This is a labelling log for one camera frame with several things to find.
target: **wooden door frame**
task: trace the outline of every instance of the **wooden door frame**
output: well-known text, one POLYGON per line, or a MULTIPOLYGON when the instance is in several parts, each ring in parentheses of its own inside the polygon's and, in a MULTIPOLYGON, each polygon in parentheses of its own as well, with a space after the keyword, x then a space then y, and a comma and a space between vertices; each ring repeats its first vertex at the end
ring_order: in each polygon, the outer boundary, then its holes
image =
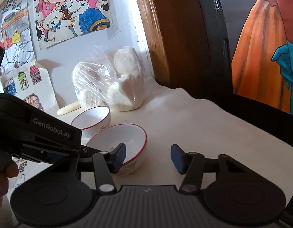
POLYGON ((137 2, 156 81, 209 98, 211 59, 199 0, 137 2))

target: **screw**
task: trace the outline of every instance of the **screw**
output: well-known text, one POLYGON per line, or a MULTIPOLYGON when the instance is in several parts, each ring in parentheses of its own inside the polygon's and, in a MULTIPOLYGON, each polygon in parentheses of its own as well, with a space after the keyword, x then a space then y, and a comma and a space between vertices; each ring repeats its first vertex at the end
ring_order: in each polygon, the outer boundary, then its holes
POLYGON ((100 185, 99 189, 102 192, 111 192, 115 189, 115 187, 111 184, 102 184, 102 185, 100 185))
POLYGON ((186 192, 194 192, 197 190, 197 187, 193 184, 185 184, 182 186, 182 190, 186 192))

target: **orange skirt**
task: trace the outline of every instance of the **orange skirt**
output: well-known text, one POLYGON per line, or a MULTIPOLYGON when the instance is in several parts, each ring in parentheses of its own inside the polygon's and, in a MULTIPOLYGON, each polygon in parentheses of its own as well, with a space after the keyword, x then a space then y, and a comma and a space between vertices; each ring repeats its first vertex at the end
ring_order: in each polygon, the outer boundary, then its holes
POLYGON ((233 92, 289 113, 290 90, 287 90, 279 65, 271 61, 276 48, 286 43, 278 7, 257 0, 231 63, 233 92))

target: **white tablecloth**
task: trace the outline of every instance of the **white tablecloth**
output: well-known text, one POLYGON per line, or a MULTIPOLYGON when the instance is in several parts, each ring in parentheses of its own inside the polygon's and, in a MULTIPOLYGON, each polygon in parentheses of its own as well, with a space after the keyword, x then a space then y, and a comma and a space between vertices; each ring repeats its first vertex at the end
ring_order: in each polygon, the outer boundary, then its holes
MULTIPOLYGON (((293 148, 270 134, 225 112, 208 100, 196 100, 181 88, 171 90, 147 80, 149 95, 142 107, 130 112, 113 112, 111 125, 135 123, 148 135, 147 156, 141 166, 124 177, 114 177, 117 186, 181 184, 170 147, 178 144, 185 152, 196 151, 206 158, 228 154, 278 185, 287 202, 293 195, 293 148)), ((59 117, 71 123, 78 109, 59 117)), ((82 180, 95 188, 93 173, 82 180)), ((202 187, 215 180, 205 173, 202 187)))

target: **plastic bag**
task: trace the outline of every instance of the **plastic bag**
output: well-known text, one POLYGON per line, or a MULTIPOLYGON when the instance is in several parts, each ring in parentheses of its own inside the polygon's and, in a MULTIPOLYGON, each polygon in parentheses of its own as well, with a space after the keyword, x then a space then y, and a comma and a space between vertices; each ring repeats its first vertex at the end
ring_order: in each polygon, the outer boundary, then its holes
POLYGON ((111 58, 102 51, 92 61, 78 63, 72 79, 80 105, 90 109, 106 103, 112 111, 139 108, 146 95, 142 71, 133 47, 123 47, 111 58))

